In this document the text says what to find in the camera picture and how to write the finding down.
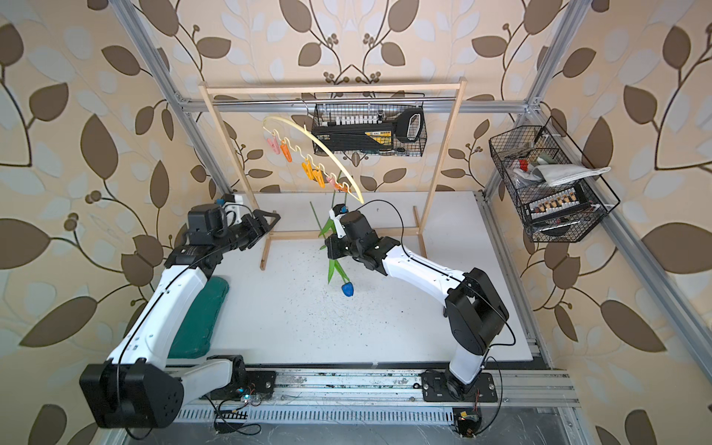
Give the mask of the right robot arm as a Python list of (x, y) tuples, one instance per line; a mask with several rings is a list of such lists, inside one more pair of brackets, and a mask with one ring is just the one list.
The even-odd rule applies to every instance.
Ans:
[(380, 237), (361, 211), (337, 205), (323, 231), (330, 263), (351, 258), (365, 269), (402, 280), (432, 296), (443, 307), (457, 342), (446, 376), (454, 387), (473, 385), (493, 341), (509, 321), (489, 276), (477, 267), (469, 272), (447, 268), (421, 257), (393, 237)]

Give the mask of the white tulip flower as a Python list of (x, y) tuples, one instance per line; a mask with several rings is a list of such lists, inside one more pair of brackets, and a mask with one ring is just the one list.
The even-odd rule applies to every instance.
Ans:
[(335, 204), (336, 204), (336, 193), (333, 193), (331, 205), (328, 210), (328, 215), (327, 215), (326, 221), (321, 226), (320, 233), (319, 233), (320, 237), (322, 237), (323, 239), (327, 239), (331, 235), (334, 235), (335, 233), (337, 233), (337, 228), (336, 228), (336, 224), (334, 221), (334, 218), (336, 215), (335, 211), (334, 211)]
[(339, 250), (346, 232), (341, 220), (350, 212), (350, 208), (346, 201), (335, 204), (329, 211), (329, 216), (324, 227), (321, 229), (320, 235), (324, 238), (324, 248), (328, 252), (328, 257), (332, 258), (332, 251)]

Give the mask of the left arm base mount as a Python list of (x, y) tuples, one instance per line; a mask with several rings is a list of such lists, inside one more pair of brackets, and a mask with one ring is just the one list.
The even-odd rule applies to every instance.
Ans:
[(245, 395), (251, 395), (270, 400), (276, 389), (276, 377), (274, 371), (238, 371), (226, 386), (213, 390), (210, 399), (238, 401)]

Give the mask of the cream clothes hanger with clips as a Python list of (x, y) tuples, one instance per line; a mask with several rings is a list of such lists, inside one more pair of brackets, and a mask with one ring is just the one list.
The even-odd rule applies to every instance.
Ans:
[[(316, 144), (320, 150), (326, 154), (328, 159), (337, 167), (339, 173), (331, 172), (326, 168), (326, 165), (321, 161), (317, 161), (314, 155), (305, 152), (301, 146), (293, 143), (287, 136), (280, 135), (276, 126), (281, 124), (289, 127), (296, 132), (300, 132), (304, 137), (308, 138), (313, 144)], [(278, 141), (278, 146), (285, 145), (291, 152), (297, 153), (303, 164), (308, 164), (310, 178), (317, 181), (321, 187), (325, 187), (326, 183), (330, 183), (335, 191), (345, 193), (361, 204), (365, 204), (363, 191), (359, 187), (357, 181), (349, 173), (348, 169), (341, 163), (337, 156), (316, 136), (314, 136), (305, 125), (299, 126), (296, 122), (278, 116), (268, 116), (263, 120), (263, 130)]]

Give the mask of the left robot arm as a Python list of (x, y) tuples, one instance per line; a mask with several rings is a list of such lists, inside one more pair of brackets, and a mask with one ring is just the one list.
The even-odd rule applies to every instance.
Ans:
[(166, 428), (185, 404), (247, 383), (241, 356), (213, 356), (178, 373), (167, 371), (167, 361), (190, 307), (224, 254), (254, 247), (279, 220), (276, 212), (254, 210), (231, 222), (219, 204), (189, 211), (185, 242), (169, 254), (154, 295), (106, 361), (87, 365), (80, 376), (100, 428)]

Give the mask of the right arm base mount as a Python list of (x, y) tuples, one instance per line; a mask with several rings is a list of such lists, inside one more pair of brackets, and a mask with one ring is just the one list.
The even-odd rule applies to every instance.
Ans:
[(498, 402), (499, 395), (490, 373), (481, 372), (463, 384), (449, 371), (426, 370), (420, 375), (425, 402)]

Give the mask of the blue tulip flower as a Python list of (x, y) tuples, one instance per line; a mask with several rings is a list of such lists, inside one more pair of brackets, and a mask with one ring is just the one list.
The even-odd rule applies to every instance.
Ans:
[(328, 281), (328, 283), (331, 283), (335, 276), (339, 276), (342, 281), (342, 284), (341, 284), (342, 293), (346, 297), (352, 297), (354, 295), (354, 286), (353, 286), (352, 280), (350, 280), (349, 276), (344, 271), (344, 269), (342, 268), (342, 266), (338, 260), (336, 260), (336, 261), (329, 260), (328, 267), (327, 267), (327, 281)]

